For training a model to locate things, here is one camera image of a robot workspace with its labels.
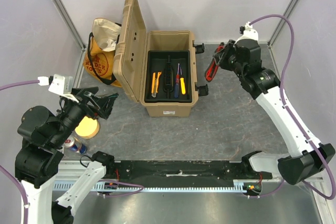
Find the red black pliers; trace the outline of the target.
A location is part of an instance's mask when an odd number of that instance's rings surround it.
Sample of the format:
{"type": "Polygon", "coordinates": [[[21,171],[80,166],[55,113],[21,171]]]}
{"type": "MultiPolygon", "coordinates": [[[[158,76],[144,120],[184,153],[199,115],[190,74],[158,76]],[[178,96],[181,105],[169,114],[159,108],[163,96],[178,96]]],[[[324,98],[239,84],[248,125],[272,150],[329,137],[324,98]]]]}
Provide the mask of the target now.
{"type": "MultiPolygon", "coordinates": [[[[225,44],[223,42],[220,43],[213,55],[219,55],[219,52],[224,48],[224,46],[225,44]]],[[[214,60],[212,56],[211,63],[209,64],[204,74],[205,80],[207,82],[211,82],[214,79],[216,73],[217,73],[217,70],[214,69],[214,60]]]]}

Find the blue red screwdriver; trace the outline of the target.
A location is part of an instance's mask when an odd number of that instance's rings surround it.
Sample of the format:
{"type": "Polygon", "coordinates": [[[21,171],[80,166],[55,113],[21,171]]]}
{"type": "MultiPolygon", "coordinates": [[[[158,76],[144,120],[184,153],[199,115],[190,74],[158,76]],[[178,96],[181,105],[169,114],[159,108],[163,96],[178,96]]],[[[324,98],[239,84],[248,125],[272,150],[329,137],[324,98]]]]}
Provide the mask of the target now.
{"type": "Polygon", "coordinates": [[[180,90],[180,75],[177,74],[175,78],[175,86],[174,86],[174,97],[179,97],[179,90],[180,90]]]}

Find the yellow handled pliers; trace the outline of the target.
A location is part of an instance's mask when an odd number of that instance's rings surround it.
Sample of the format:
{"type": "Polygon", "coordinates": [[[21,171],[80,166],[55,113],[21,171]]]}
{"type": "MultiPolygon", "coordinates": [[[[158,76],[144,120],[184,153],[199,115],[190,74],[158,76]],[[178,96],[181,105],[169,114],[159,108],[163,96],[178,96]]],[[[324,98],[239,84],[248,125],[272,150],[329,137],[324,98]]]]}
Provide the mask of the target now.
{"type": "Polygon", "coordinates": [[[182,67],[181,67],[180,64],[178,64],[178,73],[179,73],[179,76],[180,76],[181,93],[182,93],[182,95],[185,95],[186,94],[186,86],[185,86],[185,80],[184,80],[184,77],[183,77],[183,74],[182,74],[182,67]]]}

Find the black toolbox tray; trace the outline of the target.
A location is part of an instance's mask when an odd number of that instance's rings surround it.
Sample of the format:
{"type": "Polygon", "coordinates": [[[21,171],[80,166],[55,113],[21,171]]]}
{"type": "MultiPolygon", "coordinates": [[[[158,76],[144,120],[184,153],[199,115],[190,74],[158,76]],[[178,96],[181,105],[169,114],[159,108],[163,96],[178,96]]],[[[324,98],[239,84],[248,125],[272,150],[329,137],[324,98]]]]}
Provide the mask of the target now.
{"type": "Polygon", "coordinates": [[[158,102],[192,102],[192,82],[191,82],[191,58],[188,50],[158,51],[148,52],[148,62],[145,79],[144,101],[146,103],[158,102]],[[174,97],[174,86],[176,75],[179,74],[179,64],[182,67],[182,74],[185,80],[186,94],[182,95],[181,88],[178,98],[174,97]],[[159,88],[156,98],[151,96],[152,75],[161,71],[159,88]]]}

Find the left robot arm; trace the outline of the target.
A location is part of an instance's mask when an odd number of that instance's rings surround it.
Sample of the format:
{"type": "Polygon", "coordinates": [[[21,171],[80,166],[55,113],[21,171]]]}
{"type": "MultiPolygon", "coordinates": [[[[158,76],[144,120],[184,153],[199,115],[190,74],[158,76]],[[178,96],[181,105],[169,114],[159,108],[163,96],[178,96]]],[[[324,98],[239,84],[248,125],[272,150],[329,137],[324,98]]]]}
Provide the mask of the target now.
{"type": "Polygon", "coordinates": [[[98,151],[93,154],[84,173],[60,198],[52,194],[61,148],[79,123],[85,118],[108,119],[118,93],[97,96],[98,87],[73,88],[73,99],[61,96],[60,109],[53,114],[38,105],[28,109],[21,119],[18,134],[22,148],[15,159],[15,177],[21,182],[26,196],[24,223],[73,223],[76,211],[102,178],[115,174],[114,156],[98,151]]]}

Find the yellow black utility knife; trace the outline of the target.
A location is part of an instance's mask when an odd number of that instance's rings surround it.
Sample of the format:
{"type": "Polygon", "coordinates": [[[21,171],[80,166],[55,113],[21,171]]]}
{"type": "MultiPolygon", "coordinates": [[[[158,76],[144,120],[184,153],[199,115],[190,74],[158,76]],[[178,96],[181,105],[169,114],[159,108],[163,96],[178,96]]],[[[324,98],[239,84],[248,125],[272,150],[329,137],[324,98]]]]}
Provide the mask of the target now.
{"type": "Polygon", "coordinates": [[[158,88],[159,88],[159,80],[162,72],[154,72],[152,75],[152,86],[151,86],[151,96],[153,98],[156,98],[156,95],[158,93],[158,88]]]}

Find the tan plastic toolbox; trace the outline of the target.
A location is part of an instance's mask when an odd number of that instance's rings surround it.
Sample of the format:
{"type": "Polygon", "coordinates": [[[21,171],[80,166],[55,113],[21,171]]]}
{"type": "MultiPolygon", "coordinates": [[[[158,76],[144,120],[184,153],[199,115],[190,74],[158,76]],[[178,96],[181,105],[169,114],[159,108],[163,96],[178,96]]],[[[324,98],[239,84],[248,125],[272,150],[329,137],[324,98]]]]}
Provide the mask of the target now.
{"type": "Polygon", "coordinates": [[[125,0],[113,74],[128,98],[149,116],[188,117],[208,86],[197,84],[196,55],[189,30],[147,31],[138,0],[125,0]]]}

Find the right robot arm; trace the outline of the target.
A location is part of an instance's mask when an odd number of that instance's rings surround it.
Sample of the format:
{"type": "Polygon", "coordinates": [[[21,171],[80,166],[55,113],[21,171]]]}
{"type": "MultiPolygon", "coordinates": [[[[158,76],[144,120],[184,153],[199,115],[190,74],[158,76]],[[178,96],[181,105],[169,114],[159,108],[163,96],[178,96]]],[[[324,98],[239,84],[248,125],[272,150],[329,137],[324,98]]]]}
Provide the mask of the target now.
{"type": "Polygon", "coordinates": [[[261,47],[257,41],[242,39],[220,43],[206,71],[206,79],[211,79],[218,68],[235,73],[243,89],[271,118],[288,149],[288,155],[269,160],[265,160],[266,156],[260,151],[251,154],[240,166],[245,178],[254,178],[259,171],[278,172],[287,183],[295,185],[324,170],[323,162],[331,161],[334,147],[321,143],[309,130],[305,130],[307,135],[301,132],[296,124],[300,120],[298,114],[285,93],[280,92],[279,78],[271,69],[262,66],[261,47]]]}

